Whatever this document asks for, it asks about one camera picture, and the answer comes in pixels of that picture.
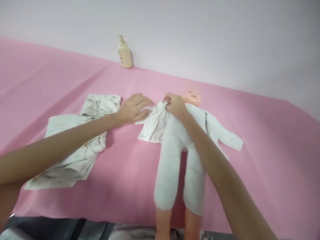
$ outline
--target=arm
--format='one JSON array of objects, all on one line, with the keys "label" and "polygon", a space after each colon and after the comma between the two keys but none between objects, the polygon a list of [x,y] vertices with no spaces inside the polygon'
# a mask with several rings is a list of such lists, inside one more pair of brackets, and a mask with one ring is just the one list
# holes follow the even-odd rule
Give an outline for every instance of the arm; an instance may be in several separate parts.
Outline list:
[{"label": "arm", "polygon": [[213,185],[236,239],[277,239],[254,204],[239,175],[189,114],[181,96],[168,93],[167,106],[187,129]]},{"label": "arm", "polygon": [[68,129],[0,156],[0,229],[1,220],[5,221],[10,214],[19,190],[26,181],[60,162],[101,133],[144,119],[148,111],[142,113],[140,111],[149,104],[153,102],[142,94],[132,95],[122,104],[117,113]]}]

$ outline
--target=folded baby clothes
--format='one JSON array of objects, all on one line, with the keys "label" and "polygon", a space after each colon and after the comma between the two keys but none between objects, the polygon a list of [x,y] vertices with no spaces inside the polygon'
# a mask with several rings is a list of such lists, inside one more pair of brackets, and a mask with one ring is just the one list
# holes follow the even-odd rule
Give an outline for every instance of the folded baby clothes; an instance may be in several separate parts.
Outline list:
[{"label": "folded baby clothes", "polygon": [[89,94],[80,111],[80,115],[91,121],[107,114],[117,112],[121,97],[117,95]]},{"label": "folded baby clothes", "polygon": [[[92,119],[114,113],[120,107],[120,97],[116,95],[90,94],[82,107],[84,116],[68,114],[49,119],[45,137],[87,123]],[[99,152],[105,149],[106,132],[91,139],[63,161],[56,163],[27,182],[25,189],[72,187],[79,180],[86,180]]]}]

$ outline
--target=doll head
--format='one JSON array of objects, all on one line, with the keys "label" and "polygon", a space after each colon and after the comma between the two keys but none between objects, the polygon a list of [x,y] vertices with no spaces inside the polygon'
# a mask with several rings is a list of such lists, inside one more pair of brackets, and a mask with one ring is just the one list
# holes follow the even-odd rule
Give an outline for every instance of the doll head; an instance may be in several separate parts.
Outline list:
[{"label": "doll head", "polygon": [[182,95],[183,100],[186,103],[191,103],[195,105],[196,107],[199,107],[201,103],[201,97],[197,91],[189,91]]}]

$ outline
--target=white onesie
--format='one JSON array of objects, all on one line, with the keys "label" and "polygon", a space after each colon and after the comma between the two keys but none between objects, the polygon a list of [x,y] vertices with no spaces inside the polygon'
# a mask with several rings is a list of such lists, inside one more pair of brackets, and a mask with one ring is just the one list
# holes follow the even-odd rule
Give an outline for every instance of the white onesie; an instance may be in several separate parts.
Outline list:
[{"label": "white onesie", "polygon": [[[161,210],[169,210],[173,207],[178,190],[181,151],[183,148],[187,148],[183,200],[191,212],[202,216],[205,170],[184,125],[175,116],[167,112],[165,105],[166,103],[160,101],[152,109],[148,118],[139,123],[144,123],[139,139],[149,142],[162,142],[154,189],[155,204]],[[186,107],[227,159],[227,155],[219,147],[218,140],[236,150],[241,150],[243,144],[241,138],[226,130],[214,116],[189,103],[186,103]]]}]

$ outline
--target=pink table cover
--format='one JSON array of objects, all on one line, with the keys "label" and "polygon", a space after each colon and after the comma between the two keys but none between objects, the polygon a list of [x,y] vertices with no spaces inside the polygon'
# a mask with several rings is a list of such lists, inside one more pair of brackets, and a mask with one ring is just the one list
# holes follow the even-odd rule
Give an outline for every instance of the pink table cover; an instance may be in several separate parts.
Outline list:
[{"label": "pink table cover", "polygon": [[[157,102],[167,92],[196,88],[201,108],[243,139],[240,152],[221,147],[277,236],[320,237],[320,124],[288,102],[5,38],[0,81],[1,154],[42,139],[49,117],[79,113],[89,93],[126,99],[142,92]],[[161,145],[138,140],[141,129],[109,131],[107,148],[86,181],[72,188],[21,190],[14,214],[154,226]],[[173,227],[184,226],[185,156],[182,161]],[[203,228],[231,232],[208,177]]]}]

